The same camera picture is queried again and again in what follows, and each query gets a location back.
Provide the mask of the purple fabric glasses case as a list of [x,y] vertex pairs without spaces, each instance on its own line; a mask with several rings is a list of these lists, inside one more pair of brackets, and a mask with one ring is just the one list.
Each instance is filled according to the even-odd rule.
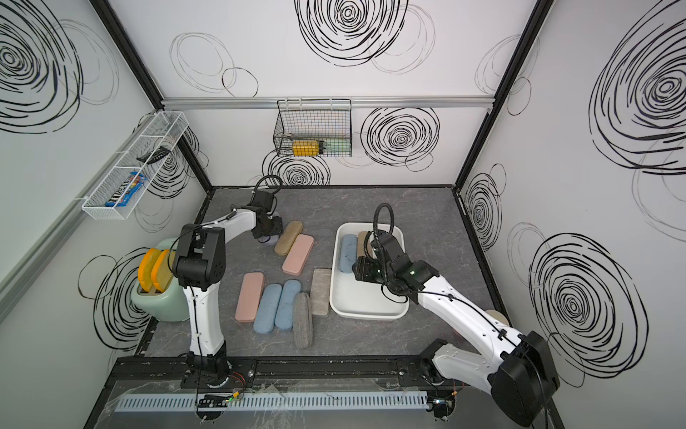
[[258,240],[259,243],[267,246],[275,246],[280,240],[280,234],[264,236]]

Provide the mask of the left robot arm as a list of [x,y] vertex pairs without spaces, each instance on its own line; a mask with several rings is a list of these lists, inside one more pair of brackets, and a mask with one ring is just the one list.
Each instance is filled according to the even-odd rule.
[[189,309],[190,345],[187,363],[197,375],[219,380],[230,376],[226,341],[221,329],[219,286],[227,265],[226,245],[245,232],[258,241],[278,239],[280,216],[258,207],[234,207],[205,223],[189,223],[175,241],[171,271],[183,289]]

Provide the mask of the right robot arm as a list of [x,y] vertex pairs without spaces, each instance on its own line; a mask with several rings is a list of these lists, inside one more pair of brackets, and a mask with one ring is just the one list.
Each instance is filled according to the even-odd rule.
[[364,255],[372,265],[355,265],[357,278],[378,282],[382,291],[432,312],[473,346],[469,352],[450,343],[439,345],[430,362],[441,378],[488,393],[522,427],[547,413],[560,381],[550,347],[540,334],[522,334],[496,320],[436,268],[411,260],[390,232],[367,232]]

